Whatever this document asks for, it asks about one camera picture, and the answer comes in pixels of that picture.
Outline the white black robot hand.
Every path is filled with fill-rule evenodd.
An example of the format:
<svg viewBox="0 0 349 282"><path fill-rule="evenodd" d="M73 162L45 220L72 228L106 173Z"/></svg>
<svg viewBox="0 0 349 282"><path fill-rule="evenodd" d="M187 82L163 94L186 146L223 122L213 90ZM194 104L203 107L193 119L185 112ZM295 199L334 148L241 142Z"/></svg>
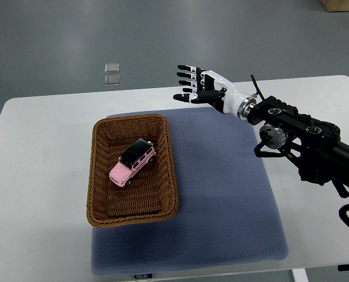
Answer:
<svg viewBox="0 0 349 282"><path fill-rule="evenodd" d="M174 100L208 103L220 113L230 113L241 120L246 120L250 109L256 105L256 98L239 91L236 85L212 70L189 65L178 65L177 68L182 71L177 72L178 77L190 79L178 83L191 88L182 88L184 93L173 95Z"/></svg>

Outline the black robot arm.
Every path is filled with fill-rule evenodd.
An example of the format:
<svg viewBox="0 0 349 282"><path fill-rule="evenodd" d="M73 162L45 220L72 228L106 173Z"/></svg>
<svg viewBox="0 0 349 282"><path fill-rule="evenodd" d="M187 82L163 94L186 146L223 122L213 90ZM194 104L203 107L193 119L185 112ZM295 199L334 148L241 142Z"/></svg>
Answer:
<svg viewBox="0 0 349 282"><path fill-rule="evenodd" d="M349 197L349 145L341 142L340 128L321 121L274 96L265 98L240 92L228 79L212 70L178 65L183 92L174 99L192 104L209 104L222 114L263 123L257 157L285 157L298 168L300 179L319 184L331 182L342 198Z"/></svg>

